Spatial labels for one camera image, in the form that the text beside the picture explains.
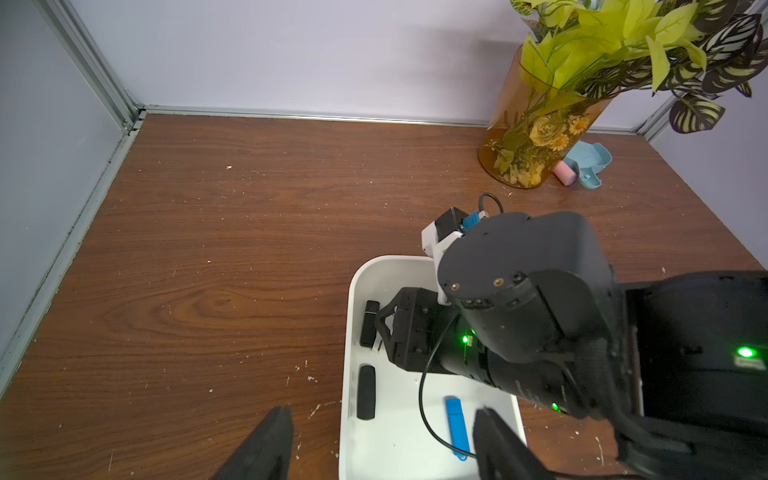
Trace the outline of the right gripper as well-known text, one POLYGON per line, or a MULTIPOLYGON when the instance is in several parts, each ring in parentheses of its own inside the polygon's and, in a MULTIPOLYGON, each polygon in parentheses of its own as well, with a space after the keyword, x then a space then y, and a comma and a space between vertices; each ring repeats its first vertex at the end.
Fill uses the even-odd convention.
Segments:
POLYGON ((387 357, 417 373, 484 374, 486 347, 460 311, 423 288, 402 288, 377 312, 375 327, 387 357))

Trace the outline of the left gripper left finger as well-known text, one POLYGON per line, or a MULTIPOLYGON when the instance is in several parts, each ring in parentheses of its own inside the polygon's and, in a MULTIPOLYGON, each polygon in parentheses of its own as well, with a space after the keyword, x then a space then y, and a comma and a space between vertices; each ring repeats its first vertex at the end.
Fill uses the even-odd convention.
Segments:
POLYGON ((212 479, 285 480, 290 468, 293 436, 290 408, 273 408, 212 479))

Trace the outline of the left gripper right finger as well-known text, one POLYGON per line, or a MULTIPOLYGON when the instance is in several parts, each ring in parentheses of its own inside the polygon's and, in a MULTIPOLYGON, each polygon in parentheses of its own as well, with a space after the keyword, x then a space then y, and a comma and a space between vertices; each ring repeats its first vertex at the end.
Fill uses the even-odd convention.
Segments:
POLYGON ((555 478, 493 409, 476 411, 473 440, 482 480, 555 478))

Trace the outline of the blue usb flash drive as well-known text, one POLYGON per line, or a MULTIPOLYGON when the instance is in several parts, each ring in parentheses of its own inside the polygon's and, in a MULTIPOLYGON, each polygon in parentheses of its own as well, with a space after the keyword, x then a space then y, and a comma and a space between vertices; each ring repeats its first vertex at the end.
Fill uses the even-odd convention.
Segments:
POLYGON ((445 409, 449 427, 450 443, 454 448, 454 455, 460 461, 466 461, 468 459, 467 452, 470 451, 470 444, 462 402, 457 397, 446 397, 445 409))

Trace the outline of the small black usb flash drive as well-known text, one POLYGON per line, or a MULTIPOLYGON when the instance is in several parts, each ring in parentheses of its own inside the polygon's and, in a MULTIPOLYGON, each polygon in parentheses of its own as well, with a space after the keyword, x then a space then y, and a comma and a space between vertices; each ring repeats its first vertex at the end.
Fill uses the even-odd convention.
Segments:
POLYGON ((371 349, 375 343, 378 332, 376 330, 375 322, 376 316, 380 310, 380 303, 373 300, 368 300, 365 305, 365 311, 363 315, 363 322, 359 336, 359 344, 363 348, 371 349))

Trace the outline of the white storage box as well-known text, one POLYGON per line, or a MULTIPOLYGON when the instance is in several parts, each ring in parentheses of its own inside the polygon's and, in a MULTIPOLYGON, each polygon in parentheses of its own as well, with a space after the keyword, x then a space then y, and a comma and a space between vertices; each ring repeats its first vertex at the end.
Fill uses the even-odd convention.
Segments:
POLYGON ((461 461, 437 443, 422 421, 449 439, 445 400, 462 403, 466 426, 474 413, 487 406, 494 409, 519 436, 525 435, 516 397, 459 376, 430 374, 426 379, 423 411, 418 409, 420 376, 389 362, 385 351, 365 348, 359 339, 368 301, 388 304, 403 287, 433 290, 436 278, 428 257, 385 255, 376 257, 355 273, 349 289, 343 375, 342 413, 339 440, 341 479, 476 479, 477 463, 461 461), (359 370, 364 365, 376 374, 375 416, 357 416, 359 370))

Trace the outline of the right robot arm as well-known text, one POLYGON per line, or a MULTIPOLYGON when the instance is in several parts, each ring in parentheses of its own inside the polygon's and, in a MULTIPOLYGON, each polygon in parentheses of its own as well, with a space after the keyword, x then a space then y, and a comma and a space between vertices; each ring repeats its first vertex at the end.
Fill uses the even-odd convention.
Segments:
POLYGON ((766 477, 765 271, 622 283, 573 212, 452 210, 423 242, 436 287, 373 315, 391 363, 605 420, 643 479, 766 477))

